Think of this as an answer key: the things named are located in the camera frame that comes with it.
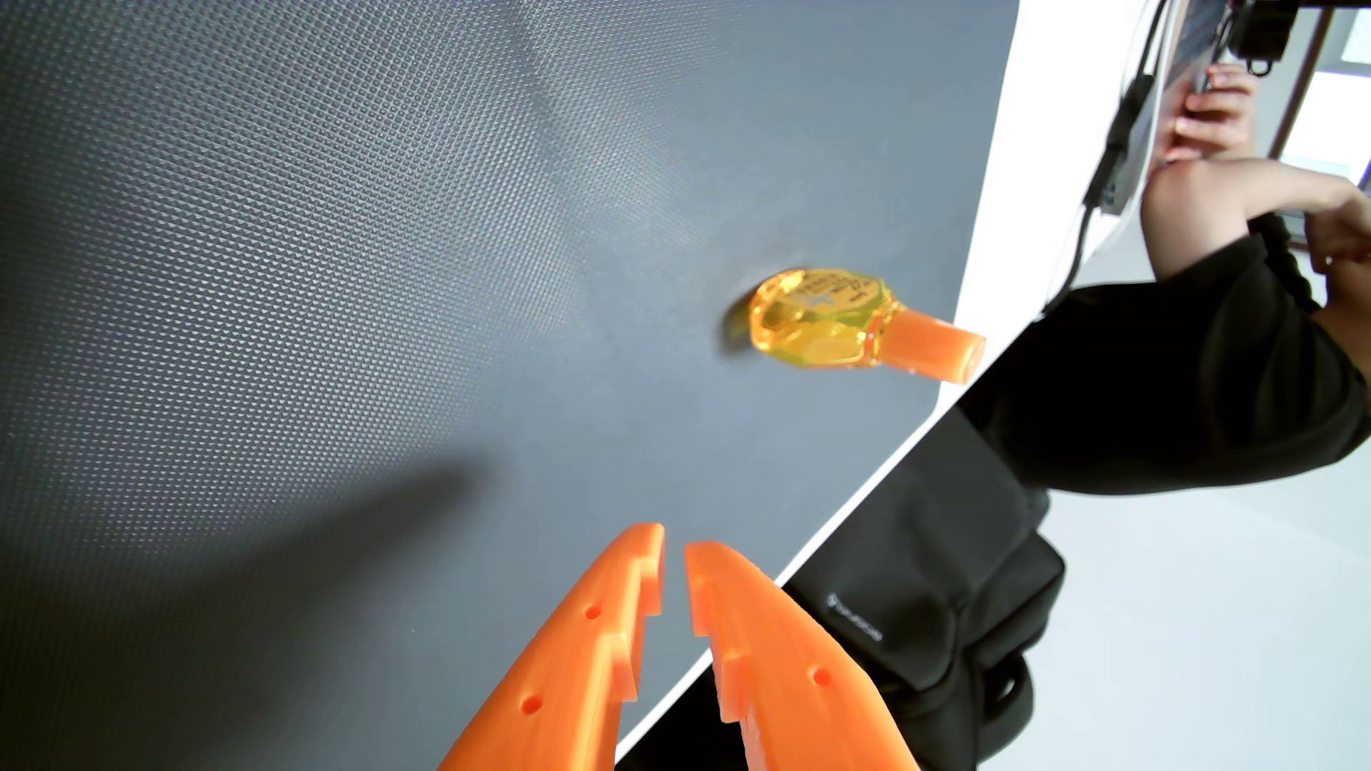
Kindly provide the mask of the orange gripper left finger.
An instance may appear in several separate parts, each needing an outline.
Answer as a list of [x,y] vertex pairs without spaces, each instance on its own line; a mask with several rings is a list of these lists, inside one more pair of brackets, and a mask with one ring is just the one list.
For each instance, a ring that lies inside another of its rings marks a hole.
[[613,770],[659,615],[665,528],[622,531],[581,575],[454,742],[440,770]]

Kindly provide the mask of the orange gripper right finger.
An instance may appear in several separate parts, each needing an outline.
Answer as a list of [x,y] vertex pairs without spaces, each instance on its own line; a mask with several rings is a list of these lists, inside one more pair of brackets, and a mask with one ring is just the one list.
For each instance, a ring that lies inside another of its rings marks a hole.
[[786,591],[717,541],[686,546],[692,630],[750,770],[917,770],[871,676]]

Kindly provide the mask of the person's hand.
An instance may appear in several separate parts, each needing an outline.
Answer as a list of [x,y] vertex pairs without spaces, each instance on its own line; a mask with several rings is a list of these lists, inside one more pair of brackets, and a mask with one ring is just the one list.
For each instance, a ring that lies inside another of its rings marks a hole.
[[1239,161],[1257,156],[1254,95],[1260,80],[1241,63],[1206,67],[1208,86],[1185,96],[1169,118],[1158,158],[1182,161]]
[[1346,202],[1304,214],[1304,233],[1311,266],[1328,274],[1339,262],[1364,262],[1370,255],[1370,199],[1353,188]]

